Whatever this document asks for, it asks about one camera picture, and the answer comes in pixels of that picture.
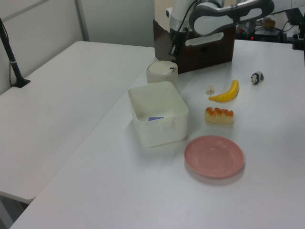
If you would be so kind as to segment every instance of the black stand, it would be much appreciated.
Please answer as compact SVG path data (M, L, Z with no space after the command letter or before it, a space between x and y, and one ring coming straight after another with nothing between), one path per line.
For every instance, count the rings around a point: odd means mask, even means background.
M10 47L9 39L8 39L8 37L6 35L6 32L4 30L4 26L3 26L1 18L0 18L0 37L1 37L1 40L2 40L2 43L3 43L3 46L5 48L6 54L9 58L9 60L10 60L10 64L13 68L14 73L15 73L16 79L17 79L16 83L12 86L21 88L21 87L27 85L30 82L30 80L25 80L20 73L20 70L19 70L17 62L15 60L13 51L11 50L11 47Z
M294 50L305 50L305 15L303 17L303 22L299 24L300 33L297 38L297 42L294 42L292 45L292 49Z

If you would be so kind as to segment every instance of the cup lid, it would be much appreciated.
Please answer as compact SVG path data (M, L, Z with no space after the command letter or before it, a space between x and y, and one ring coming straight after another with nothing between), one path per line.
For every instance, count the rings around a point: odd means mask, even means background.
M168 74L173 72L177 68L177 65L170 61L157 61L149 65L147 70L156 74Z

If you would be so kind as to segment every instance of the dark brown box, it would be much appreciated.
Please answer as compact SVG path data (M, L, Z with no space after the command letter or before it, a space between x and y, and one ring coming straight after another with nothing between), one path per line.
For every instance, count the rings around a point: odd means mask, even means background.
M220 41L196 46L184 45L177 60L179 73L185 73L209 66L230 62L233 57L235 28L223 30L224 37ZM153 20L154 51L159 61L171 61L169 51L172 40L168 31ZM189 39L197 38L190 32Z

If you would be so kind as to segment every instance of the square plastic bin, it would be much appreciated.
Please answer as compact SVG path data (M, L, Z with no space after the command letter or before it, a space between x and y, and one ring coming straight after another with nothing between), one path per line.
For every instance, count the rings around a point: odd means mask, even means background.
M189 109L171 82L128 90L133 122L144 146L183 140Z

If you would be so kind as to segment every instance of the small figurine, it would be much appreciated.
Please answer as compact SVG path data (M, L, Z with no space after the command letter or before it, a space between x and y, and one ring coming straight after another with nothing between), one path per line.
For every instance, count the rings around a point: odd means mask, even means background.
M260 80L263 80L263 79L264 79L264 76L263 76L263 74L262 74L260 71L254 73L254 74L251 76L251 82L252 82L252 84L254 84L254 85L257 85L258 82L259 82Z
M213 94L214 93L214 86L213 85L209 85L205 88L205 93L206 94Z

